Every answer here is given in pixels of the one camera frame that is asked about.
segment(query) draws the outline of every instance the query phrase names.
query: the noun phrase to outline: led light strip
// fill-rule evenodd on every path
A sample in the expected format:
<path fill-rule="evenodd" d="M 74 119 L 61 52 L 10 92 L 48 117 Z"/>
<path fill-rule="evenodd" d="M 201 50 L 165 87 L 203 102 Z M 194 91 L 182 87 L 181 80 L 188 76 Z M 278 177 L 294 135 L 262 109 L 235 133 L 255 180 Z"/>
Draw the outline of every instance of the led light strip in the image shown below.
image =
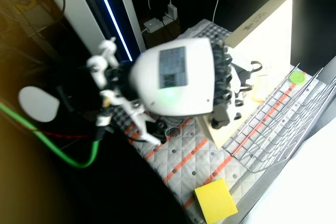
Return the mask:
<path fill-rule="evenodd" d="M 110 6 L 108 0 L 104 0 L 104 3 L 105 3 L 105 5 L 106 5 L 106 7 L 107 7 L 107 10 L 109 11 L 109 14 L 110 14 L 111 19 L 112 19 L 112 21 L 113 21 L 113 23 L 114 23 L 114 26 L 115 26 L 115 28 L 116 28 L 118 34 L 119 34 L 119 37 L 120 37 L 120 39 L 121 39 L 121 42 L 122 42 L 122 44 L 124 45 L 125 51 L 126 51 L 126 53 L 127 53 L 127 55 L 128 55 L 128 58 L 130 59 L 130 61 L 133 61 L 133 59 L 132 59 L 132 57 L 131 57 L 131 54 L 130 54 L 128 48 L 127 48 L 126 42 L 125 42 L 125 40 L 124 40 L 124 38 L 123 38 L 123 36 L 122 36 L 122 34 L 121 34 L 121 31 L 120 31 L 120 29 L 119 29 L 118 23 L 117 23 L 117 21 L 116 21 L 116 19 L 115 19 L 115 17 L 114 17 L 114 14 L 113 14 L 113 12 L 112 12 L 112 9 L 111 9 L 111 6 Z"/>

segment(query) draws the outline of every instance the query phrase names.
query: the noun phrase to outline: power outlet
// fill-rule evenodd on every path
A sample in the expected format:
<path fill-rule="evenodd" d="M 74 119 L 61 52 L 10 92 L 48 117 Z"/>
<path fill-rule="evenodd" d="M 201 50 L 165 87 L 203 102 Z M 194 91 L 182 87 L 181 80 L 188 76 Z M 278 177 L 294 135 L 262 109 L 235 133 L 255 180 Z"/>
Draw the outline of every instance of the power outlet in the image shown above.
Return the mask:
<path fill-rule="evenodd" d="M 172 20 L 171 18 L 168 18 L 166 16 L 163 17 L 163 23 L 165 25 L 170 24 L 171 22 L 173 22 L 174 20 Z M 161 21 L 159 21 L 157 18 L 152 18 L 150 20 L 148 20 L 147 22 L 143 23 L 143 25 L 145 26 L 145 28 L 147 29 L 147 31 L 151 34 L 159 29 L 161 29 L 163 27 L 163 24 Z"/>

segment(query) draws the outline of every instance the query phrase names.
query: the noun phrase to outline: metal grid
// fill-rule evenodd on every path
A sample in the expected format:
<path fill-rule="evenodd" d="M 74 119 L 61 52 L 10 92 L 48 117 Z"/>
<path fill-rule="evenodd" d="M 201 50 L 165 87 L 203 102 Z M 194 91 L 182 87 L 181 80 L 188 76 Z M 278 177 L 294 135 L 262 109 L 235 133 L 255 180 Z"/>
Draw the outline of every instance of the metal grid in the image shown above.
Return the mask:
<path fill-rule="evenodd" d="M 303 92 L 314 88 L 313 81 L 321 70 L 293 97 L 283 91 L 293 71 L 289 73 L 224 149 L 253 173 L 288 159 L 335 94 L 336 78 L 320 92 L 311 92 L 301 101 Z"/>

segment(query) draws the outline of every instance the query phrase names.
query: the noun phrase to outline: green round object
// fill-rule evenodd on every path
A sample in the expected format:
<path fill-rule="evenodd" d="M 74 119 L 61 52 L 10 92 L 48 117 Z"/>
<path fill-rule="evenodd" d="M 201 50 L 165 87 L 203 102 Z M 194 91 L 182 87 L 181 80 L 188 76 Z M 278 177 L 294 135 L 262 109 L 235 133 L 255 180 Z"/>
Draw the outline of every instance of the green round object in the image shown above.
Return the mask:
<path fill-rule="evenodd" d="M 289 81 L 293 84 L 296 84 L 296 85 L 302 85 L 306 82 L 306 75 L 302 72 L 294 71 L 289 76 Z"/>

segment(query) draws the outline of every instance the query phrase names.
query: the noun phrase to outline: yellow block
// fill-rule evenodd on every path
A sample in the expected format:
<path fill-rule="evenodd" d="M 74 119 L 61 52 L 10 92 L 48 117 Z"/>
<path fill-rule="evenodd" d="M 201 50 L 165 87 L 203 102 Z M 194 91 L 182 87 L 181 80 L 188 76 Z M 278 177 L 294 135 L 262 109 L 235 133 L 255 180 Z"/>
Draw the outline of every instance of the yellow block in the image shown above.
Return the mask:
<path fill-rule="evenodd" d="M 195 189 L 207 224 L 212 224 L 238 212 L 225 181 L 221 178 Z"/>

